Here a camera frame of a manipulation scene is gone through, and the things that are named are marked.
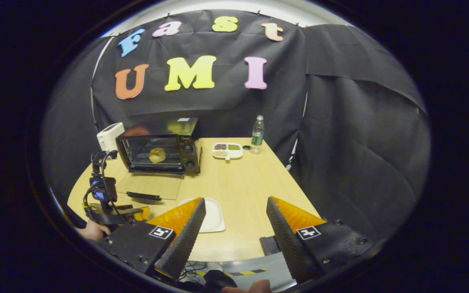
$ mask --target white plate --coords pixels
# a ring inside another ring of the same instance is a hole
[[[186,202],[192,201],[194,199],[183,200],[178,205],[181,206]],[[224,216],[222,215],[222,209],[220,204],[210,198],[205,198],[205,217],[202,221],[199,233],[207,232],[221,232],[226,229],[226,223],[224,222]]]
[[[226,149],[225,150],[216,150],[215,149],[215,146],[217,144],[225,144],[226,145]],[[232,145],[238,145],[238,150],[229,150],[229,145],[232,144]],[[227,155],[226,156],[217,156],[215,155],[215,152],[218,152],[218,151],[223,151],[225,152]],[[234,142],[219,142],[219,143],[216,143],[213,145],[213,149],[211,150],[211,154],[215,157],[215,158],[225,158],[226,161],[229,161],[231,158],[240,158],[243,156],[243,152],[242,152],[242,146],[239,144],[239,143],[234,143]]]

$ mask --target yellow black striped tape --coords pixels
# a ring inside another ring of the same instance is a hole
[[[234,273],[224,273],[228,275],[229,277],[238,277],[238,276],[246,276],[246,275],[254,275],[258,273],[263,273],[264,271],[267,271],[267,269],[253,269],[252,271],[237,271]],[[197,275],[199,276],[204,276],[206,274],[206,271],[197,271]]]

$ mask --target bread roll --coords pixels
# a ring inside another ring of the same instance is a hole
[[[152,163],[160,163],[166,159],[166,152],[163,148],[154,148],[149,152],[149,160]]]

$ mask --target blue letter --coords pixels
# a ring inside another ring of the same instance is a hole
[[[127,38],[123,39],[119,45],[123,48],[123,53],[121,54],[121,57],[124,57],[128,55],[129,52],[135,50],[135,48],[138,46],[138,41],[140,41],[140,34],[144,32],[144,29],[141,28],[140,30],[132,33],[129,35]]]

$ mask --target toaster oven knob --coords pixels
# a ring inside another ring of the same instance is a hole
[[[184,154],[186,155],[193,153],[193,147],[188,144],[184,145],[182,149],[184,150]]]
[[[188,170],[194,169],[194,168],[195,168],[195,163],[194,163],[193,161],[187,161],[187,162],[186,162],[186,168],[187,168]]]

